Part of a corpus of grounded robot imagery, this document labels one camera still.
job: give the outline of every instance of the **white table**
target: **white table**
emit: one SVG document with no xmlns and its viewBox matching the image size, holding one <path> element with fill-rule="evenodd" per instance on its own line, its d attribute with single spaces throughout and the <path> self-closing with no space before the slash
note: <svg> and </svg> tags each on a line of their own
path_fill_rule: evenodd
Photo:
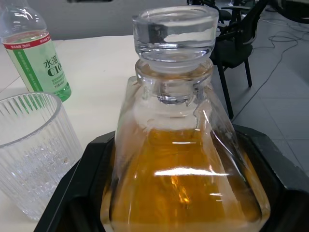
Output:
<svg viewBox="0 0 309 232">
<path fill-rule="evenodd" d="M 117 126 L 127 79 L 138 59 L 133 36 L 56 41 L 56 51 L 72 89 L 63 104 L 83 149 Z M 0 47 L 0 99 L 27 89 L 3 47 Z M 32 232 L 30 221 L 0 192 L 0 232 Z"/>
</svg>

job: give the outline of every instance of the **black cable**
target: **black cable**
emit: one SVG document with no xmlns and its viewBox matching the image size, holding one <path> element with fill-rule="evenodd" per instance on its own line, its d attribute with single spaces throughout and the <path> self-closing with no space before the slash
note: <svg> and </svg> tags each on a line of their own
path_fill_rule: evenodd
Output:
<svg viewBox="0 0 309 232">
<path fill-rule="evenodd" d="M 291 46 L 291 47 L 286 48 L 286 49 L 281 53 L 281 58 L 280 58 L 280 60 L 279 60 L 278 63 L 276 64 L 275 68 L 271 71 L 271 73 L 270 73 L 270 75 L 268 76 L 268 78 L 263 82 L 263 84 L 257 89 L 257 91 L 250 97 L 250 99 L 249 99 L 249 100 L 245 103 L 245 105 L 240 109 L 240 111 L 236 114 L 236 116 L 233 118 L 233 120 L 231 120 L 232 122 L 234 122 L 234 121 L 236 120 L 236 118 L 240 115 L 240 113 L 243 111 L 243 109 L 249 104 L 249 102 L 253 99 L 253 97 L 255 97 L 255 95 L 258 93 L 258 91 L 259 91 L 259 90 L 267 83 L 267 81 L 270 79 L 270 77 L 272 76 L 272 74 L 274 73 L 274 71 L 276 70 L 276 68 L 279 66 L 279 64 L 280 64 L 281 61 L 283 60 L 283 54 L 284 54 L 286 51 L 290 50 L 291 48 L 296 47 L 296 46 L 298 45 L 298 41 L 304 40 L 304 39 L 303 39 L 304 36 L 305 36 L 306 34 L 309 33 L 309 31 L 304 31 L 305 33 L 303 34 L 303 36 L 302 36 L 301 38 L 295 36 L 295 37 L 296 37 L 296 39 L 295 39 L 295 38 L 291 38 L 291 37 L 288 37 L 288 36 L 278 35 L 279 33 L 283 33 L 283 32 L 284 32 L 284 33 L 291 34 L 292 36 L 295 36 L 294 34 L 288 32 L 288 31 L 278 31 L 275 35 L 269 36 L 269 38 L 268 38 L 268 39 L 271 41 L 272 45 L 273 45 L 272 47 L 270 47 L 270 46 L 261 46 L 261 47 L 255 47 L 255 48 L 253 49 L 253 50 L 258 49 L 258 48 L 272 48 L 272 49 L 274 49 L 274 48 L 276 47 L 275 44 L 274 44 L 274 42 L 279 42 L 279 43 L 296 42 L 296 44 L 294 44 L 294 45 Z M 276 40 L 275 38 L 285 38 L 285 39 L 288 39 L 288 40 Z"/>
</svg>

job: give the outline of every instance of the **empty glass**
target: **empty glass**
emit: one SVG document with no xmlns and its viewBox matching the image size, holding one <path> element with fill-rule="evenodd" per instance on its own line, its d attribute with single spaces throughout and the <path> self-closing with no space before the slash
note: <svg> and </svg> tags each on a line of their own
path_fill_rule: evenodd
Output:
<svg viewBox="0 0 309 232">
<path fill-rule="evenodd" d="M 0 101 L 0 128 L 0 189 L 39 220 L 82 147 L 60 98 L 49 93 Z"/>
</svg>

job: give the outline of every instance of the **floor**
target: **floor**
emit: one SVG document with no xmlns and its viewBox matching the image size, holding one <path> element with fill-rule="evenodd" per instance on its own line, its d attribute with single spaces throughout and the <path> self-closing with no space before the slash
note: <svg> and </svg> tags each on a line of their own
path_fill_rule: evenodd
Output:
<svg viewBox="0 0 309 232">
<path fill-rule="evenodd" d="M 295 36 L 302 37 L 305 34 L 296 30 L 309 31 L 309 26 L 299 25 L 278 13 L 263 12 L 253 43 L 256 49 L 249 57 L 253 86 L 248 88 L 243 64 L 225 71 L 234 115 L 267 80 L 280 61 L 282 52 L 297 42 L 274 42 L 275 48 L 259 47 L 271 47 L 268 38 L 276 33 L 295 39 Z M 233 119 L 233 123 L 268 135 L 285 157 L 309 175 L 309 33 L 303 38 L 307 41 L 299 40 L 298 45 L 284 52 L 282 61 L 269 80 Z M 289 40 L 282 37 L 274 39 Z M 216 68 L 212 83 L 226 108 Z"/>
</svg>

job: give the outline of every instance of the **water bottle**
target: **water bottle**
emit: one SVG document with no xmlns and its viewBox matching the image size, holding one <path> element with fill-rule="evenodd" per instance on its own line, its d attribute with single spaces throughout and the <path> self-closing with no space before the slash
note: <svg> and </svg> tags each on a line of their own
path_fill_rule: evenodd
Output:
<svg viewBox="0 0 309 232">
<path fill-rule="evenodd" d="M 58 95 L 71 89 L 44 19 L 27 0 L 0 0 L 0 37 L 27 89 Z"/>
</svg>

